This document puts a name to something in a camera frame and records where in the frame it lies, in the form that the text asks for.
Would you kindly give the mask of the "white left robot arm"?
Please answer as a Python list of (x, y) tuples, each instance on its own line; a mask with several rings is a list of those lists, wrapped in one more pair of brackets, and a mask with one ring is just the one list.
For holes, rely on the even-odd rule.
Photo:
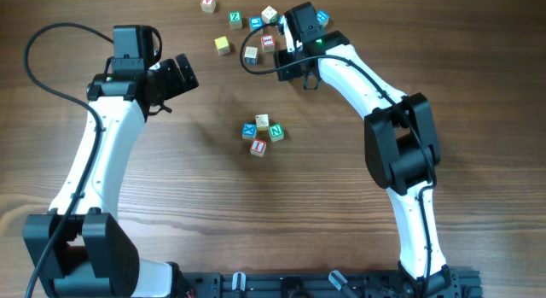
[(118, 222), (119, 193), (132, 147), (150, 108), (199, 83), (186, 55), (128, 71), (97, 74), (87, 88), (89, 112), (72, 168), (45, 214), (26, 218), (23, 239), (34, 264), (26, 289), (49, 297), (191, 297), (172, 262), (140, 257)]

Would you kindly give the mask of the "blue X letter block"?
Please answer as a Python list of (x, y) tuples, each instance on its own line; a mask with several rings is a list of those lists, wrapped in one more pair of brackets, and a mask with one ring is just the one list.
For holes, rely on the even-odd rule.
[(252, 123), (244, 123), (241, 136), (245, 140), (253, 140), (257, 135), (257, 126)]

